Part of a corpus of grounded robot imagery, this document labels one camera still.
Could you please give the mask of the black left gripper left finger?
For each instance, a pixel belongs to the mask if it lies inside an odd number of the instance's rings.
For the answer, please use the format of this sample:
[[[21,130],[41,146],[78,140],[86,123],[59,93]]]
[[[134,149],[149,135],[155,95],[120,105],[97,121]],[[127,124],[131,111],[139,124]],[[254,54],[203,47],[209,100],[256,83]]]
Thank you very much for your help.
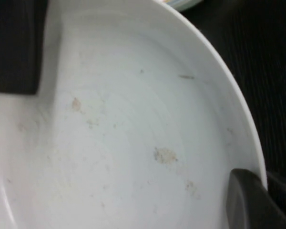
[[[46,0],[0,0],[0,93],[37,93],[47,8]]]

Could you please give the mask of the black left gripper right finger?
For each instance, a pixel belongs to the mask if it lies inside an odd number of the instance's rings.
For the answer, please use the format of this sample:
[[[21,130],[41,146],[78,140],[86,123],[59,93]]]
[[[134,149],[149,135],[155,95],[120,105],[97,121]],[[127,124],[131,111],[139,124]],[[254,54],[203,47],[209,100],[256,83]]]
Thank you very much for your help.
[[[226,214],[231,229],[286,229],[286,215],[247,169],[230,172]]]

